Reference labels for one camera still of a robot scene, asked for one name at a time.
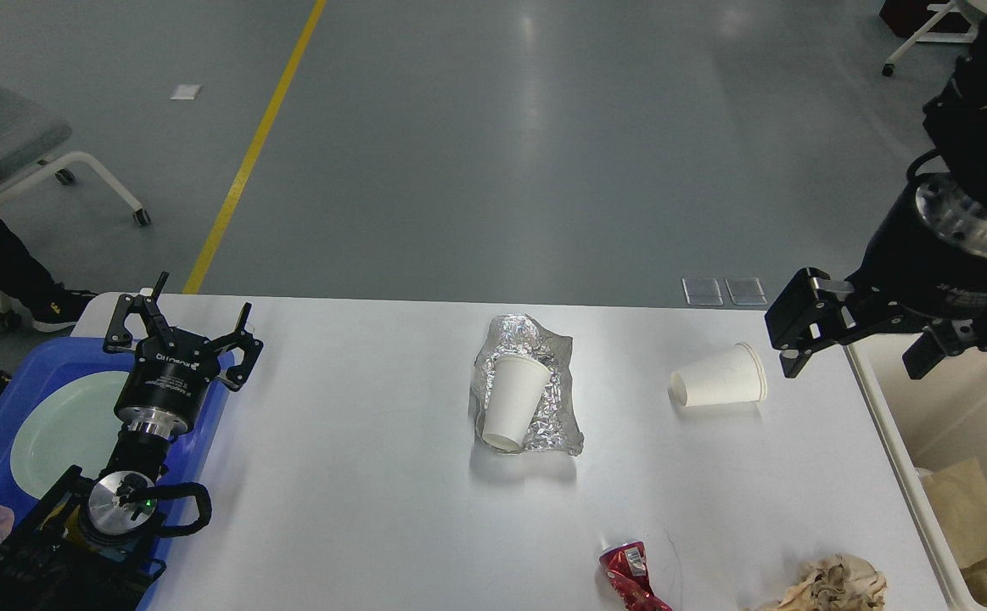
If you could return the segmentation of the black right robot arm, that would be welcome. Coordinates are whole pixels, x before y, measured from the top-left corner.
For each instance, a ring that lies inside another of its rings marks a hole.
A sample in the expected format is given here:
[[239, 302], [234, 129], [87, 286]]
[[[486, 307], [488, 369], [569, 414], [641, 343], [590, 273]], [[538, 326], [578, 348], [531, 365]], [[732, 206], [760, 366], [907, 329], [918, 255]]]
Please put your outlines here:
[[785, 378], [873, 335], [917, 336], [903, 355], [912, 379], [987, 352], [987, 16], [923, 113], [933, 147], [909, 165], [861, 265], [843, 281], [802, 268], [765, 313]]

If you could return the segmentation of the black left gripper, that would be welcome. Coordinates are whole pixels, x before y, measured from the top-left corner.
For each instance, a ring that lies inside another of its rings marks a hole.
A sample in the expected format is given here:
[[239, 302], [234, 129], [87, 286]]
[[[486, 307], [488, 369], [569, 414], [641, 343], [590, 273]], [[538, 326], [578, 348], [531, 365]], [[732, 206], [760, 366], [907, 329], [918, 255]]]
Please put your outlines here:
[[[252, 303], [245, 302], [232, 332], [210, 338], [183, 330], [183, 353], [172, 355], [172, 328], [159, 306], [170, 278], [163, 271], [149, 291], [117, 299], [104, 353], [132, 353], [132, 370], [115, 403], [115, 416], [126, 432], [174, 440], [193, 432], [211, 382], [238, 392], [249, 382], [264, 344], [249, 324]], [[128, 317], [139, 317], [145, 335], [135, 340]]]

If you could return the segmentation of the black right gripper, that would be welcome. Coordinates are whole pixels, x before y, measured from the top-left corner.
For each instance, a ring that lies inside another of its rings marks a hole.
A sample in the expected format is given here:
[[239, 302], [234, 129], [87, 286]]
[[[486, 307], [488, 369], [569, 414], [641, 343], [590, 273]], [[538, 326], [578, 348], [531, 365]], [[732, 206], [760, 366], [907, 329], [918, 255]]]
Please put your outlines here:
[[946, 357], [987, 352], [987, 202], [950, 174], [909, 179], [849, 281], [800, 268], [765, 313], [785, 378], [815, 353], [886, 328], [921, 328], [904, 355], [908, 378]]

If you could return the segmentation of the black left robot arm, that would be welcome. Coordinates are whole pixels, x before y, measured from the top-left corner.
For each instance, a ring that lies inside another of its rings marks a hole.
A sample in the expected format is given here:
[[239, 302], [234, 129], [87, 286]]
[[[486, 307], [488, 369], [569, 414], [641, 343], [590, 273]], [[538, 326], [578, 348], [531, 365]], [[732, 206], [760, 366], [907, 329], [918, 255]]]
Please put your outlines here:
[[176, 328], [150, 291], [117, 299], [105, 353], [132, 357], [115, 399], [121, 426], [96, 475], [71, 465], [0, 546], [0, 610], [135, 610], [165, 573], [171, 539], [210, 524], [197, 475], [222, 414], [222, 390], [249, 382], [263, 341], [244, 303], [232, 332]]

